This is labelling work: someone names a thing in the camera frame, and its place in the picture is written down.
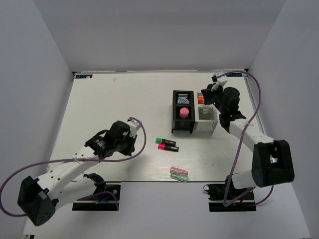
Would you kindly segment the pink cap crayon bottle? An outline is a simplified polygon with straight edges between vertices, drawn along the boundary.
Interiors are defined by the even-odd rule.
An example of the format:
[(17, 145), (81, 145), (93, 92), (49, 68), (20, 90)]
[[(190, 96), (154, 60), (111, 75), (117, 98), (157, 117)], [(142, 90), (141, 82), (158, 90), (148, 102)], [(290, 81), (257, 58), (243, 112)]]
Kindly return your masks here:
[(179, 116), (182, 118), (182, 119), (186, 119), (189, 115), (189, 109), (187, 107), (183, 107), (180, 109), (179, 111)]

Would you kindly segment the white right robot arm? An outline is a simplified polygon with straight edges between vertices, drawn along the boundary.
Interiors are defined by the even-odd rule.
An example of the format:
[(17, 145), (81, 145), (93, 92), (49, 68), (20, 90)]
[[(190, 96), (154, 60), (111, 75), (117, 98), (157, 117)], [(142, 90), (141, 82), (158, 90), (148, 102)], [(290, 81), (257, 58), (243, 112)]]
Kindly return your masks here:
[(263, 188), (290, 183), (295, 178), (290, 145), (285, 140), (274, 140), (250, 124), (239, 111), (240, 93), (234, 87), (209, 84), (203, 89), (204, 102), (219, 111), (220, 125), (237, 137), (240, 145), (253, 153), (251, 169), (235, 173), (231, 169), (225, 181), (226, 195), (238, 198), (246, 188)]

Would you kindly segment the green cap black highlighter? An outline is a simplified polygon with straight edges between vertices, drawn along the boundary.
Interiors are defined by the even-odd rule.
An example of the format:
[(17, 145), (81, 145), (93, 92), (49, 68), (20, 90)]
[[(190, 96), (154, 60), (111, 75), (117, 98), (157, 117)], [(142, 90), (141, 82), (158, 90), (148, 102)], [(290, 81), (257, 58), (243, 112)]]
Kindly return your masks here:
[(156, 144), (165, 144), (165, 145), (169, 145), (169, 146), (176, 146), (176, 142), (175, 141), (171, 141), (168, 139), (163, 139), (163, 138), (156, 138)]

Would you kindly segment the blue white round tub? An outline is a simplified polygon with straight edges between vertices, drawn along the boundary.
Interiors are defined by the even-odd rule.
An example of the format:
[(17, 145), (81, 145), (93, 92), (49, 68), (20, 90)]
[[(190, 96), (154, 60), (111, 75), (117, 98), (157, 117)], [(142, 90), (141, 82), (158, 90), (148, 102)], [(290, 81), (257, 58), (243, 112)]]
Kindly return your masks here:
[(186, 105), (186, 104), (189, 104), (189, 99), (188, 98), (178, 98), (177, 103)]

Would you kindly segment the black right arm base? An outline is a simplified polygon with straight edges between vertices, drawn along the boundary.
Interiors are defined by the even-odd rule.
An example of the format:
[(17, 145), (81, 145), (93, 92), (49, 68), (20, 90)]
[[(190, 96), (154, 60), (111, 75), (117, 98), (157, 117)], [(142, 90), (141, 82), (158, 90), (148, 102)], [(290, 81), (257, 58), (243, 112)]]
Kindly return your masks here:
[(243, 195), (248, 188), (235, 189), (233, 182), (230, 183), (229, 191), (226, 198), (226, 203), (232, 202), (229, 206), (224, 206), (224, 195), (226, 193), (227, 179), (224, 182), (217, 181), (203, 186), (203, 191), (208, 195), (209, 212), (255, 212), (255, 196), (253, 193), (254, 187)]

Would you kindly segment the orange cap black highlighter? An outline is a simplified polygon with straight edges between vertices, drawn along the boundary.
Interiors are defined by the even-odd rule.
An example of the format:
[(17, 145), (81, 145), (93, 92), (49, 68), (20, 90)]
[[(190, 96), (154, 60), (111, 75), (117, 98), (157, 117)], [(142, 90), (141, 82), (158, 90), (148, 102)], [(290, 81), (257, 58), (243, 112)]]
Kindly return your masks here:
[(204, 104), (204, 98), (198, 97), (198, 104)]

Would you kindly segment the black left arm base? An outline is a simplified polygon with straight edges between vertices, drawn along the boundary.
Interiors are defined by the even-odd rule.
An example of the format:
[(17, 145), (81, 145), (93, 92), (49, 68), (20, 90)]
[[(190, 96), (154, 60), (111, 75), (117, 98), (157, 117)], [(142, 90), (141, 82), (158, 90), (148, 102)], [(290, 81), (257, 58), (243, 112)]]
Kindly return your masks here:
[(92, 195), (75, 201), (72, 205), (73, 211), (116, 212), (119, 210), (120, 183), (107, 183), (96, 173), (85, 174), (84, 178), (90, 179), (93, 182), (95, 191)]

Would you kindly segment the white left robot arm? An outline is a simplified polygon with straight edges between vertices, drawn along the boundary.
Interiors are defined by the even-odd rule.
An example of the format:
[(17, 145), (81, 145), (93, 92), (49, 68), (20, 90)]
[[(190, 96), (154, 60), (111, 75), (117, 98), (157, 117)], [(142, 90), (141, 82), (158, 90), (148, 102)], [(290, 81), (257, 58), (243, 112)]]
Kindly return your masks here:
[(86, 170), (105, 161), (115, 152), (131, 156), (135, 151), (137, 132), (141, 123), (133, 118), (116, 121), (110, 129), (102, 130), (87, 140), (70, 162), (63, 162), (35, 179), (28, 176), (21, 185), (17, 204), (38, 227), (46, 223), (55, 211), (74, 201), (105, 194), (105, 182)]

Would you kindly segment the pink cap black highlighter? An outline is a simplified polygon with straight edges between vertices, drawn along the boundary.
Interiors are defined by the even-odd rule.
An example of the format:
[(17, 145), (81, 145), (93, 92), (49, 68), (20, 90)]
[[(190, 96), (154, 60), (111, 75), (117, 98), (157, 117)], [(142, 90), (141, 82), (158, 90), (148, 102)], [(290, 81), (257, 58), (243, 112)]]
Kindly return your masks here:
[(158, 144), (158, 149), (159, 150), (164, 150), (164, 151), (179, 152), (179, 147), (167, 145), (167, 144), (164, 144), (164, 143)]

